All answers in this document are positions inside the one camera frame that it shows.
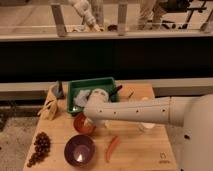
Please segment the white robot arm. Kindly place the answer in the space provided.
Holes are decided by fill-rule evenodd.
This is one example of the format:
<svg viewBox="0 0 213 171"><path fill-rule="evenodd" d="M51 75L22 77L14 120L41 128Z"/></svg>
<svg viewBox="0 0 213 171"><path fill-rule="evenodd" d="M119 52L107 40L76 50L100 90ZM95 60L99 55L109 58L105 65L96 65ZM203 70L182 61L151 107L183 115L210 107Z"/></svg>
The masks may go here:
<svg viewBox="0 0 213 171"><path fill-rule="evenodd" d="M183 127L181 171L213 171L213 94L109 102L103 89L92 91L83 109L91 123L106 120Z"/></svg>

